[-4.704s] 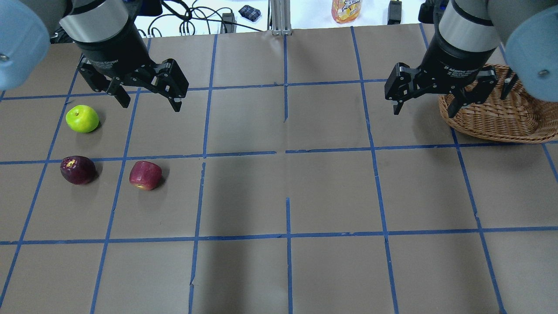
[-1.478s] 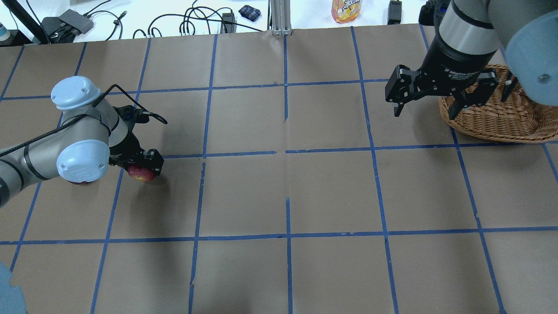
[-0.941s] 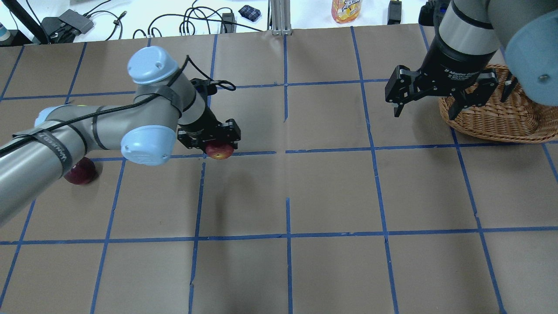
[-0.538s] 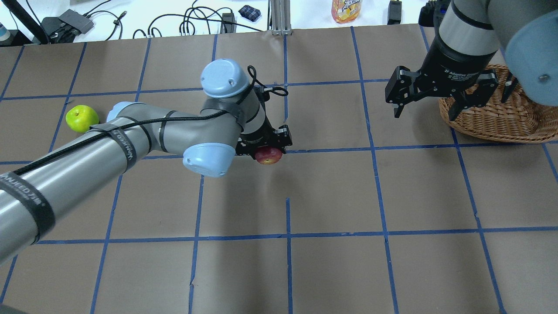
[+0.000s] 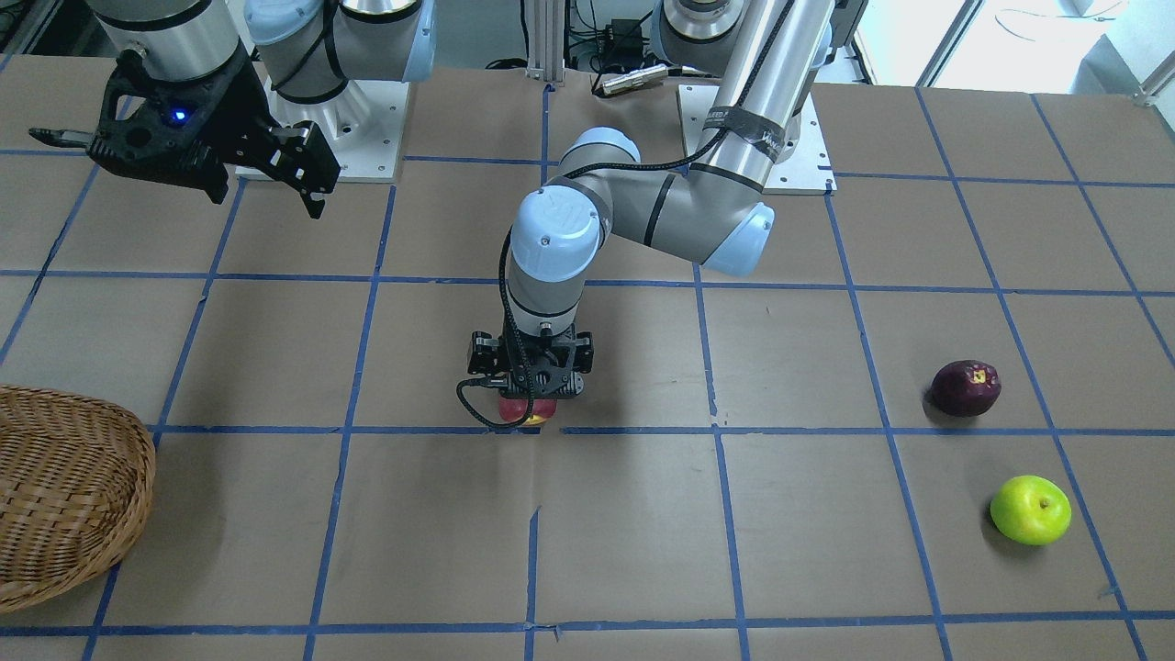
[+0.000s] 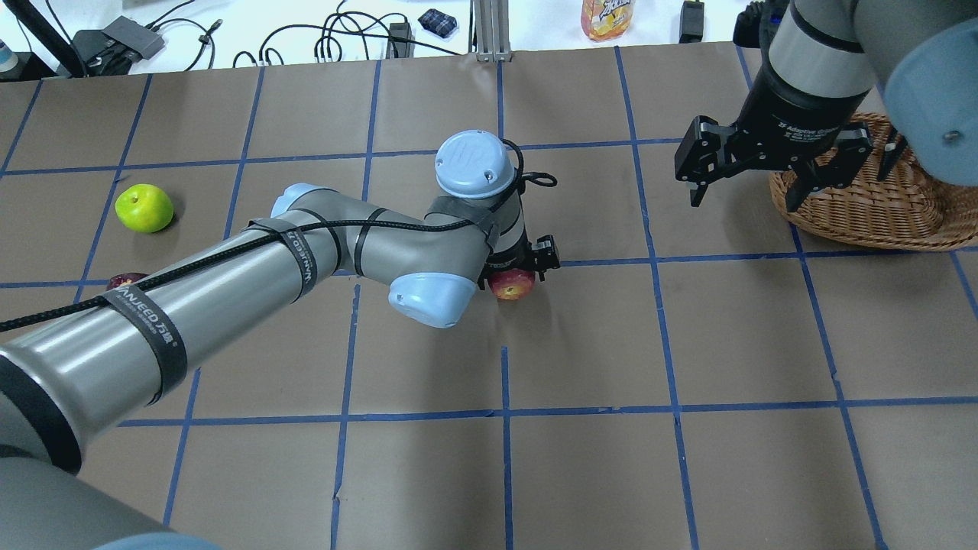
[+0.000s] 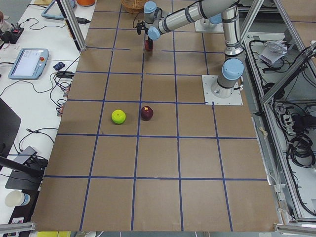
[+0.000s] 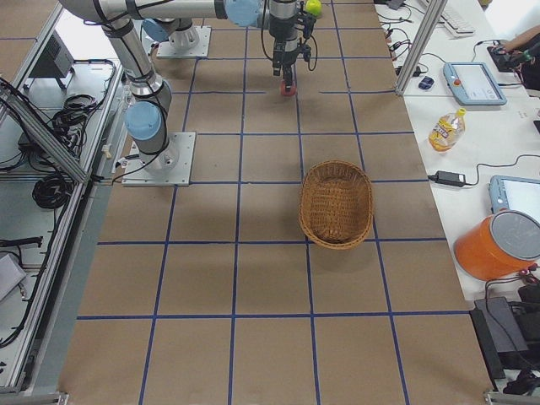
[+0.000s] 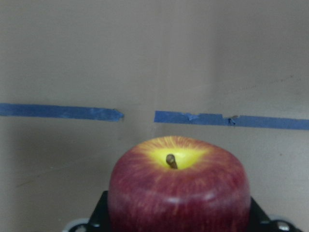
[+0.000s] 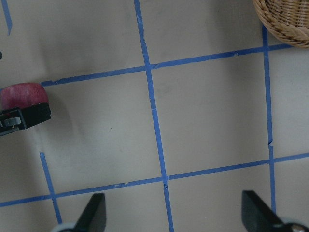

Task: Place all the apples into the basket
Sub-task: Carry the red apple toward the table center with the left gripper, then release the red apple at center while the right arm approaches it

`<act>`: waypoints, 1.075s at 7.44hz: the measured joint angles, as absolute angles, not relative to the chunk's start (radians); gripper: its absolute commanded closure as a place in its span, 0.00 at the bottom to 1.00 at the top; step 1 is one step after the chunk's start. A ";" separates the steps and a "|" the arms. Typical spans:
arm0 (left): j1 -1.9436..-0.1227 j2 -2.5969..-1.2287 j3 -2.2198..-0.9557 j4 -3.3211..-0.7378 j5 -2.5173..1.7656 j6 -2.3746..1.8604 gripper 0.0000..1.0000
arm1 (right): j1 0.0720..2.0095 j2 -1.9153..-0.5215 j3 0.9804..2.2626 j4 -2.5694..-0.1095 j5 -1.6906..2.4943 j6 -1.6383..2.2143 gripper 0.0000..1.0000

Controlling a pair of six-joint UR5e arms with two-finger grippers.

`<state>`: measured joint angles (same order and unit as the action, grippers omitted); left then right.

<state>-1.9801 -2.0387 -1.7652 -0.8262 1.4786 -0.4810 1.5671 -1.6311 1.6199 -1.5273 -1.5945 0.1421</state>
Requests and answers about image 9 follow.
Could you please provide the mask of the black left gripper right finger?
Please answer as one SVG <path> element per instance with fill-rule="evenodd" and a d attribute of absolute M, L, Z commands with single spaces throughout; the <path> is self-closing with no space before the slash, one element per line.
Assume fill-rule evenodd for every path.
<path fill-rule="evenodd" d="M 284 219 L 271 219 L 251 197 L 249 232 L 301 232 L 293 223 Z"/>

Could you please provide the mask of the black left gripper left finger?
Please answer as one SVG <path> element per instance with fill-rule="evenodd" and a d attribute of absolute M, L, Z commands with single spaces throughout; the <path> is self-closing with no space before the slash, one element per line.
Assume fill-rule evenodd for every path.
<path fill-rule="evenodd" d="M 109 213 L 108 213 L 108 191 L 103 191 L 87 224 L 88 232 L 108 232 Z"/>

